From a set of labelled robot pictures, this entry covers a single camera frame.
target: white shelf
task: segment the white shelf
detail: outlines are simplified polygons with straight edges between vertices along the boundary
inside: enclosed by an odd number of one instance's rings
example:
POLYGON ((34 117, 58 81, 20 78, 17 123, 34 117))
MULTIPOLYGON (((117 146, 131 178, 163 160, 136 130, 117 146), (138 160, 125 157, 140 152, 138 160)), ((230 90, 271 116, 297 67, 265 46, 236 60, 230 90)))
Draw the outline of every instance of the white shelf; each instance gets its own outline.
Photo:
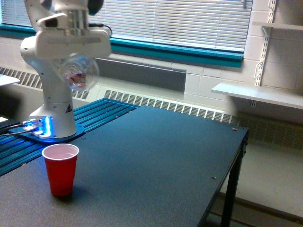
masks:
POLYGON ((272 27, 277 29, 287 29, 287 30, 299 30, 303 31, 303 26, 299 25, 287 25, 287 24, 278 24, 278 23, 263 23, 263 22, 254 22, 254 25, 260 25, 264 27, 272 27))
POLYGON ((265 103, 303 109, 303 94, 277 88, 257 87, 242 83, 220 83, 212 92, 265 103))
POLYGON ((18 82, 20 82, 20 80, 18 80, 17 78, 8 77, 0 74, 0 86, 14 84, 18 82))

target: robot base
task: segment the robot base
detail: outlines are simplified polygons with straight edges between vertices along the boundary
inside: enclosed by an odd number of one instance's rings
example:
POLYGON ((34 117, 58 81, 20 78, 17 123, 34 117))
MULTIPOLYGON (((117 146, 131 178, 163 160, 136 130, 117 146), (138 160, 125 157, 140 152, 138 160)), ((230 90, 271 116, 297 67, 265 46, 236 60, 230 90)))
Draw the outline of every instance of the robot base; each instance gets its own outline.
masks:
MULTIPOLYGON (((76 124, 76 129, 77 129, 77 132, 75 134, 73 134, 72 136, 69 136, 69 137, 64 137, 64 138, 41 139, 37 136, 34 136, 30 132, 23 133, 18 136, 35 141, 37 143, 44 143, 44 144, 51 145, 51 144, 56 144, 56 143, 67 143, 67 142, 70 142, 85 134, 84 127, 82 125, 76 124)), ((15 128, 15 129, 9 130, 10 133, 22 132, 22 131, 23 131, 22 128, 15 128)))

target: radiator vent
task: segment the radiator vent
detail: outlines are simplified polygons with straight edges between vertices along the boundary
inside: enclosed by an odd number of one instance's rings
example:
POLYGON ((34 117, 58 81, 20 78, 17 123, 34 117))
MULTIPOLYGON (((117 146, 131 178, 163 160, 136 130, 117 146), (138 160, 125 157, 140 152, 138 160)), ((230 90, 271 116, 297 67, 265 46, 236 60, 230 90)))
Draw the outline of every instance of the radiator vent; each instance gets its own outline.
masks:
POLYGON ((249 140, 259 140, 295 149, 303 149, 303 128, 283 125, 280 122, 268 121, 254 116, 238 117, 223 111, 204 108, 196 105, 174 102, 166 99, 128 94, 106 90, 104 98, 122 101, 135 105, 147 105, 165 110, 209 118, 214 121, 236 124, 250 129, 249 140))
MULTIPOLYGON (((22 72, 19 70, 13 70, 8 68, 1 68, 1 67, 0 67, 0 74, 19 79, 20 82, 18 82, 18 84, 20 85, 42 89, 41 79, 40 76, 37 74, 22 72)), ((89 95, 89 91, 72 91, 72 96, 76 98, 86 100, 88 95, 89 95)))

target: table leg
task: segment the table leg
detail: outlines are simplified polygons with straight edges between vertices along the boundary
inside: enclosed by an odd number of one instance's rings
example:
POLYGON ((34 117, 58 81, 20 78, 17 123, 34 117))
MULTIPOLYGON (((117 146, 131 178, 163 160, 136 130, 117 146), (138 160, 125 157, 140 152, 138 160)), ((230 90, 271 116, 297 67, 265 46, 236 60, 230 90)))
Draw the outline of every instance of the table leg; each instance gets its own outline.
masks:
POLYGON ((229 173, 228 185, 227 185, 225 202, 224 202, 224 209, 221 219, 221 227, 230 226, 230 222, 232 218, 232 208, 236 197, 236 191, 238 186, 238 179, 240 175, 243 154, 244 154, 244 145, 242 145, 240 154, 238 155, 229 173))

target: black cable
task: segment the black cable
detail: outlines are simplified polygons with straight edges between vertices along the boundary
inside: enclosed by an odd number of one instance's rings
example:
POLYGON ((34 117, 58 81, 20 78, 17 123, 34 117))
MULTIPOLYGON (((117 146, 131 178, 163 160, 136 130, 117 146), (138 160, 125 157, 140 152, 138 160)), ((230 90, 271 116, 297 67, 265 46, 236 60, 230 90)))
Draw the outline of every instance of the black cable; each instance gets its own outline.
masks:
POLYGON ((19 135, 22 133, 27 133, 27 132, 31 132, 31 131, 36 131, 37 129, 32 129, 32 130, 28 130, 28 131, 20 131, 20 132, 15 132, 15 133, 8 133, 8 134, 0 134, 0 136, 12 136, 12 135, 19 135))
POLYGON ((112 30, 112 28, 111 28, 110 26, 108 26, 108 25, 103 25, 103 27, 107 27, 107 28, 110 30, 111 35, 113 35, 113 30, 112 30))
POLYGON ((22 127, 22 126, 23 126, 23 124, 12 125, 12 126, 5 127, 5 128, 3 128, 3 129, 0 129, 0 132, 7 131, 7 130, 10 130, 10 129, 14 129, 14 128, 18 128, 18 127, 22 127))
POLYGON ((110 30, 111 35, 113 34, 112 28, 105 24, 89 23, 89 27, 107 27, 110 30))

